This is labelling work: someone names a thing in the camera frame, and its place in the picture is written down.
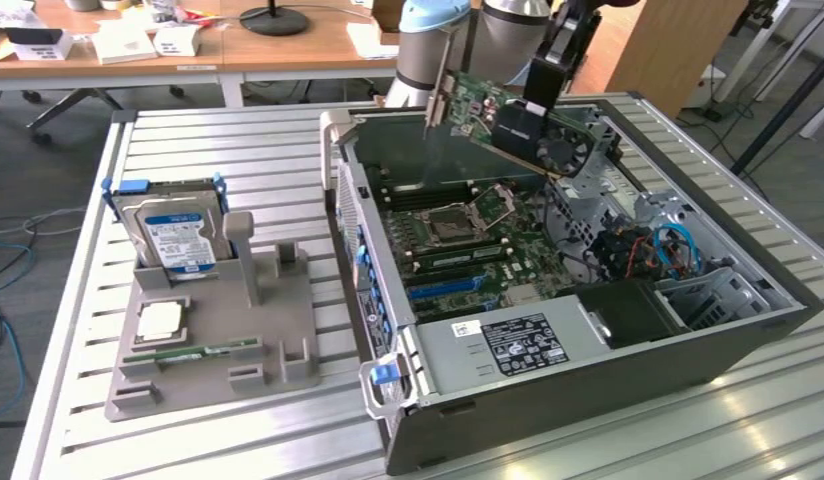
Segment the blue hard drive label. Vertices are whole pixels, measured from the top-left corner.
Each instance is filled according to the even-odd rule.
[[[483,325],[481,330],[497,368],[508,377],[569,360],[541,313]]]
[[[162,266],[178,273],[200,273],[213,268],[213,245],[201,234],[200,213],[145,218],[145,228]]]

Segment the aluminum slotted table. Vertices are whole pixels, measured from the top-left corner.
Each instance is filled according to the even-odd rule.
[[[647,102],[627,95],[603,98],[824,300],[824,251]],[[230,207],[255,214],[255,246],[300,241],[309,255],[323,382],[267,398],[106,421],[134,250],[94,191],[13,479],[384,477],[319,171],[320,112],[356,105],[368,104],[140,112],[114,120],[96,184],[106,176],[156,181],[220,172]],[[647,188],[664,186],[637,152],[627,150],[623,162]],[[792,474],[796,480],[824,478],[824,312],[711,384],[399,478]]]

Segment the black lamp base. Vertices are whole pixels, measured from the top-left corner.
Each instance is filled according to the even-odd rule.
[[[251,32],[259,35],[269,35],[272,37],[284,37],[287,35],[296,35],[305,31],[309,25],[308,17],[296,10],[289,8],[276,8],[276,16],[269,16],[267,7],[253,8],[240,14],[241,17],[249,17],[245,20],[240,20],[240,25]]]

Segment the desk lamp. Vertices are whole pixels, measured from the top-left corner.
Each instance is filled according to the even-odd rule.
[[[247,30],[273,37],[296,35],[309,23],[308,17],[296,10],[276,7],[276,0],[268,0],[267,7],[253,8],[240,15],[240,25]]]

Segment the gray carpet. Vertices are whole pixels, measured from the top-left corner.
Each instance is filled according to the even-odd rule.
[[[731,65],[747,46],[754,33],[742,32],[740,38],[730,38],[718,57],[718,66],[731,70]],[[755,75],[763,62],[770,58],[771,48],[766,49],[750,75]],[[792,71],[808,72],[812,62],[799,60]],[[782,105],[798,84],[803,80],[800,73],[790,73],[775,89],[771,98],[752,106],[755,119],[742,120],[728,136],[726,144],[734,155],[739,155],[774,112]],[[367,86],[360,82],[348,82],[349,100],[365,99]],[[299,92],[291,91],[293,82],[277,85],[256,86],[255,91],[264,97],[291,103],[299,99]],[[134,109],[172,109],[221,107],[222,98],[218,87],[213,85],[190,85],[185,87],[188,97],[173,98],[165,87],[148,87],[133,90],[113,91],[113,96],[124,106]],[[57,101],[65,92],[42,92],[48,104]],[[340,81],[315,82],[309,98],[313,102],[343,100]],[[778,142],[791,129],[812,114],[818,105],[824,103],[824,82],[812,94],[807,104],[788,122],[787,128],[778,134]],[[54,145],[41,148],[28,140],[24,124],[29,122],[44,106],[29,105],[18,92],[6,92],[0,102],[0,216],[29,216],[57,208],[84,205],[88,201],[94,178],[97,159],[104,145],[110,110],[96,99],[86,99],[44,131],[54,138]],[[683,114],[691,122],[700,119],[692,114]],[[724,132],[731,120],[710,124]],[[690,129],[698,141],[711,147],[716,140],[704,128]],[[728,161],[724,154],[719,158]],[[800,138],[791,140],[772,161],[755,175],[774,204],[798,224],[802,230],[824,247],[824,127],[816,141]],[[52,225],[58,228],[78,221],[78,216],[60,219]],[[6,237],[6,241],[25,241],[21,236]],[[13,322],[29,370],[37,376],[41,369],[49,334],[58,308],[65,277],[74,249],[76,234],[41,238],[36,244],[36,266],[32,274],[4,292],[0,292],[0,308]],[[13,252],[0,250],[0,265],[10,258]],[[17,373],[12,349],[0,351],[0,405],[12,397],[17,385]],[[32,400],[32,388],[24,395],[22,403],[12,409],[0,420],[25,418]],[[14,462],[21,430],[0,430],[0,479],[8,478]]]

